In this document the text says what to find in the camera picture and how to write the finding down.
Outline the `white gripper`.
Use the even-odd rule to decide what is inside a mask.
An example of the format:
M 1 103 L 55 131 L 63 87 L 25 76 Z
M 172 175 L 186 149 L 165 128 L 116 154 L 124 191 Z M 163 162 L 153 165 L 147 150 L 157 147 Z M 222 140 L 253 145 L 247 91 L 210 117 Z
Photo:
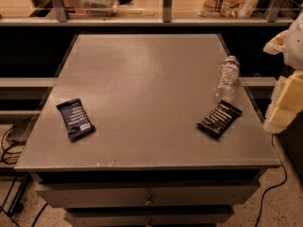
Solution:
M 288 31 L 278 33 L 263 51 L 277 55 L 283 53 L 284 63 L 293 69 L 303 69 L 303 13 L 290 25 Z M 289 77 L 280 76 L 265 114 L 263 128 L 272 134 L 281 133 L 303 111 L 303 72 Z

